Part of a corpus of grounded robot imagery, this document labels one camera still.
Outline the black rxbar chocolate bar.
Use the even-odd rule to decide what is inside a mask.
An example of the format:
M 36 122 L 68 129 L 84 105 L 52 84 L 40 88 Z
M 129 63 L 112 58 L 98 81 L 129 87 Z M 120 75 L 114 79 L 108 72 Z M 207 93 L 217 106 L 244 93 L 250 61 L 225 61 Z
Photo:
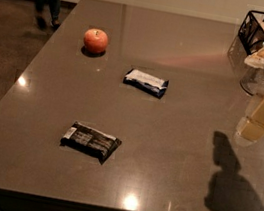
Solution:
M 60 140 L 61 147 L 70 147 L 97 158 L 100 164 L 104 164 L 120 145 L 121 140 L 117 137 L 102 133 L 79 122 L 70 126 Z

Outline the clear glass jar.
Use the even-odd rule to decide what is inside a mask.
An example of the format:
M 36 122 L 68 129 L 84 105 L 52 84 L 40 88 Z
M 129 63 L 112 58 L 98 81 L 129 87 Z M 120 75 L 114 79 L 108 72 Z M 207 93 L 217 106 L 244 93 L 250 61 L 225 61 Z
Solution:
M 240 85 L 249 95 L 264 95 L 264 47 L 248 55 L 244 61 L 247 72 Z

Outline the blue white snack bar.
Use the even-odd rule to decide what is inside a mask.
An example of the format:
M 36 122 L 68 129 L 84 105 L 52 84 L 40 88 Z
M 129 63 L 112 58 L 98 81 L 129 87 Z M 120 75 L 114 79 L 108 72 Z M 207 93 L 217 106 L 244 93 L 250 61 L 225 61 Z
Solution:
M 123 83 L 139 88 L 156 98 L 161 98 L 166 93 L 169 82 L 134 68 L 125 74 Z

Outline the red apple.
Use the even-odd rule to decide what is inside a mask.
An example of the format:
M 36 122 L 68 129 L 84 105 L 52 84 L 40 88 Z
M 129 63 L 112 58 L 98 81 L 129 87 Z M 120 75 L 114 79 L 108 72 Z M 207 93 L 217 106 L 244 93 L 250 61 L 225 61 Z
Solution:
M 92 54 L 100 54 L 107 49 L 108 35 L 103 30 L 88 29 L 84 35 L 84 46 Z

